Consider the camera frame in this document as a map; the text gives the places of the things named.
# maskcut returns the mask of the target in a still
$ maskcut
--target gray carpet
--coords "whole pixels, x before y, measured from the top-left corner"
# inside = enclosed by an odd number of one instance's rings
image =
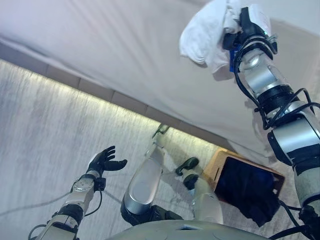
[[[117,172],[106,172],[106,192],[98,212],[86,217],[81,240],[104,240],[130,227],[120,215],[120,201],[135,170],[144,160],[150,137],[159,123],[23,68],[0,61],[0,232],[1,239],[27,239],[32,227],[45,224],[64,199],[32,209],[1,214],[55,199],[70,190],[91,157],[116,145],[116,157],[128,159]],[[165,137],[165,171],[155,203],[192,219],[192,198],[172,171],[191,156],[203,168],[217,146],[170,128]],[[280,198],[297,206],[292,170]],[[99,203],[94,197],[89,211]],[[293,227],[283,209],[258,228],[235,208],[222,204],[226,225],[266,237]],[[303,239],[296,234],[286,239]]]

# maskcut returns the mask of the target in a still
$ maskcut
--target wire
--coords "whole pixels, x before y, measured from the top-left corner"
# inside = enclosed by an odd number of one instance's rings
[[[279,204],[284,208],[284,210],[286,211],[286,213],[289,215],[289,218],[291,219],[291,221],[293,222],[293,224],[296,226],[296,227],[299,227],[300,225],[298,224],[298,222],[295,220],[294,216],[292,215],[292,213],[290,212],[289,210],[289,207],[281,200],[278,200]],[[308,232],[306,232],[305,230],[304,231],[301,231],[301,233],[308,239],[313,239],[310,234]]]
[[[293,211],[301,211],[300,207],[295,207],[295,206],[289,206],[287,205],[288,209],[293,210]]]
[[[262,110],[262,107],[260,105],[260,103],[258,102],[258,100],[256,100],[256,98],[247,90],[247,88],[243,85],[243,83],[241,82],[240,80],[240,77],[238,75],[238,70],[239,70],[239,67],[240,67],[240,63],[242,61],[242,56],[243,56],[243,52],[244,50],[248,47],[248,45],[252,42],[262,42],[264,43],[265,45],[267,45],[269,47],[269,49],[275,53],[274,51],[274,48],[272,46],[272,44],[265,38],[261,38],[261,37],[254,37],[254,38],[250,38],[250,39],[247,39],[242,47],[237,51],[235,57],[234,57],[234,61],[233,61],[233,73],[234,73],[234,76],[235,76],[235,81],[239,87],[239,89],[251,100],[254,102],[254,104],[257,106],[257,108],[255,109],[255,112],[259,112],[260,115],[261,115],[261,118],[262,118],[262,123],[263,123],[263,129],[264,130],[267,130],[269,129],[270,127],[272,127],[275,122],[278,120],[278,117],[280,116],[280,114],[284,113],[288,107],[290,106],[290,103],[292,102],[292,100],[294,100],[297,95],[300,93],[300,92],[304,92],[305,94],[305,97],[307,99],[307,102],[308,104],[311,104],[311,98],[310,98],[310,95],[308,93],[308,91],[305,89],[305,88],[301,88],[299,89],[291,98],[290,101],[288,101],[285,105],[283,105],[280,110],[277,111],[276,115],[269,121],[267,121],[267,116],[265,114],[265,112]],[[313,109],[313,106],[314,105],[309,105],[311,111],[313,113],[314,112],[314,109]]]
[[[286,105],[283,105],[283,106],[279,109],[279,111],[278,111],[278,112],[274,115],[274,117],[268,122],[268,124],[263,127],[263,129],[264,129],[264,130],[267,130],[267,129],[269,129],[270,127],[272,127],[272,126],[275,124],[275,122],[276,122],[276,120],[278,119],[278,117],[279,117],[281,114],[283,114],[283,113],[288,109],[288,107],[290,106],[290,103],[291,103],[291,102],[299,95],[299,93],[301,93],[302,91],[305,93],[305,96],[306,96],[306,98],[307,98],[307,100],[308,100],[308,104],[310,104],[310,103],[311,103],[311,100],[310,100],[310,96],[309,96],[308,91],[307,91],[305,88],[300,88],[298,91],[296,91],[296,92],[293,94],[293,96],[292,96],[291,99],[287,102],[287,104],[286,104]]]
[[[8,214],[11,214],[11,213],[14,213],[14,212],[18,212],[18,211],[23,211],[23,210],[28,210],[28,209],[34,209],[34,208],[39,208],[39,207],[42,207],[42,206],[46,206],[46,205],[49,205],[49,204],[52,204],[56,201],[59,201],[60,199],[63,199],[65,196],[67,196],[68,194],[70,194],[70,192],[67,192],[65,194],[63,194],[62,196],[59,196],[53,200],[50,200],[50,201],[46,201],[46,202],[43,202],[43,203],[38,203],[38,204],[32,204],[32,205],[26,205],[26,206],[20,206],[20,207],[16,207],[16,208],[13,208],[13,209],[10,209],[10,210],[7,210],[7,211],[4,211],[4,212],[1,212],[0,213],[0,217],[3,217],[5,215],[8,215]]]
[[[306,225],[295,226],[295,227],[283,230],[281,232],[278,232],[277,234],[269,237],[269,239],[275,240],[275,239],[283,238],[283,237],[291,235],[291,234],[301,233],[301,232],[305,231],[306,229],[307,229]]]
[[[47,226],[47,225],[45,225],[45,224],[39,224],[39,225],[35,226],[34,228],[32,228],[31,231],[30,231],[30,233],[29,233],[28,240],[32,240],[32,239],[31,239],[31,235],[32,235],[32,233],[33,233],[36,229],[38,229],[38,228],[45,228],[46,226]]]
[[[294,115],[294,114],[297,114],[298,112],[300,112],[301,110],[305,109],[305,108],[309,108],[311,106],[315,106],[317,108],[320,109],[320,104],[317,103],[317,102],[310,102],[310,103],[307,103],[307,104],[304,104],[298,108],[296,108],[295,110],[289,112],[288,114],[285,115],[285,117],[290,117],[291,115]]]
[[[290,212],[288,206],[281,200],[279,200],[279,204],[284,208],[284,210],[286,211],[286,213],[289,215],[289,218],[291,219],[291,221],[293,222],[293,224],[296,227],[299,227],[300,225],[297,223],[297,221],[295,220],[294,216],[292,215],[292,213]]]
[[[99,191],[99,192],[100,192],[100,202],[99,202],[99,206],[98,206],[94,211],[92,211],[92,212],[84,215],[85,217],[87,217],[87,216],[89,216],[89,215],[91,215],[91,214],[94,214],[94,213],[95,213],[96,211],[98,211],[98,209],[101,207],[101,203],[102,203],[102,191]]]

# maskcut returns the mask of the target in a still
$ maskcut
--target black shoe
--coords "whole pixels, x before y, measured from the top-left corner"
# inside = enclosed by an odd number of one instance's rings
[[[198,165],[198,163],[199,163],[199,159],[198,158],[196,158],[195,156],[190,157],[187,161],[185,161],[182,165],[180,165],[175,170],[175,173],[178,176],[182,176],[183,175],[182,169],[187,169],[187,170],[193,169],[193,168],[195,168],[195,166]]]
[[[188,190],[192,190],[195,188],[195,183],[198,180],[199,176],[197,174],[190,174],[183,180],[183,185]]]

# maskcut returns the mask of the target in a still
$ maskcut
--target robotic hand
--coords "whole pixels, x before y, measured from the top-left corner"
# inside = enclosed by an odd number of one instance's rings
[[[94,213],[101,205],[102,191],[106,186],[106,179],[102,177],[104,171],[118,171],[123,169],[127,160],[113,161],[116,147],[110,146],[95,155],[89,163],[88,169],[73,183],[69,197],[46,224],[39,236],[32,240],[75,240],[81,220]],[[99,207],[86,214],[94,193],[100,192]]]

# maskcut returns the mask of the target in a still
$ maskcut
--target white cloth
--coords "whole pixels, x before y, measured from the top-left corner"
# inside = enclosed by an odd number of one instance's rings
[[[240,0],[213,0],[188,23],[180,37],[180,54],[215,73],[229,65],[229,52],[222,48],[223,35],[236,33]]]

